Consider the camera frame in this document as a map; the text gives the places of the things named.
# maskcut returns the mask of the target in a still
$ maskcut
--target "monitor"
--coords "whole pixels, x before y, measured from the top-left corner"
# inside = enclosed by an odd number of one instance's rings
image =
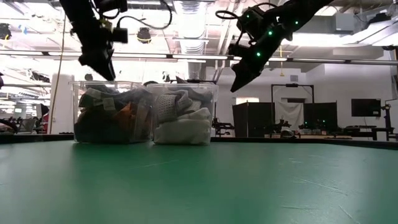
[[[351,99],[351,115],[353,117],[380,117],[380,99]]]

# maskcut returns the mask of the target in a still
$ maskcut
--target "green table surface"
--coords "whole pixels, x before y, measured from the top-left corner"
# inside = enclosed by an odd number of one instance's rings
[[[398,223],[398,151],[0,145],[0,223]]]

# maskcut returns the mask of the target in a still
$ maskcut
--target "air duct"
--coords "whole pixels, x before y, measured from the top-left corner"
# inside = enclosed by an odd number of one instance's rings
[[[178,14],[178,35],[186,40],[180,41],[183,54],[203,54],[205,52],[204,38],[206,31],[206,3],[200,1],[174,1]],[[189,79],[206,78],[201,72],[201,63],[188,62]]]

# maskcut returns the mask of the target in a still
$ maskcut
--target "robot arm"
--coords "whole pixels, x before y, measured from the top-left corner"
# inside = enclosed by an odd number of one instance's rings
[[[113,41],[127,43],[127,29],[111,28],[104,12],[117,9],[127,11],[126,0],[95,0],[100,19],[94,15],[89,0],[60,0],[75,33],[81,42],[79,62],[88,65],[108,81],[115,79],[112,65]]]
[[[238,28],[242,34],[248,33],[251,45],[245,47],[236,42],[228,48],[228,54],[242,58],[239,63],[232,66],[236,78],[231,91],[235,92],[258,77],[264,69],[264,64],[272,57],[282,40],[292,40],[293,32],[299,30],[319,9],[332,1],[290,0],[266,12],[259,8],[261,5],[259,4],[250,7],[242,16],[237,17]]]

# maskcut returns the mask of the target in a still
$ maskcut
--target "clear plastic bin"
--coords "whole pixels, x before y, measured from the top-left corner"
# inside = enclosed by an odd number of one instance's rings
[[[209,144],[218,94],[213,84],[150,84],[156,144]]]
[[[151,139],[154,98],[132,82],[72,82],[75,141],[127,144]]]

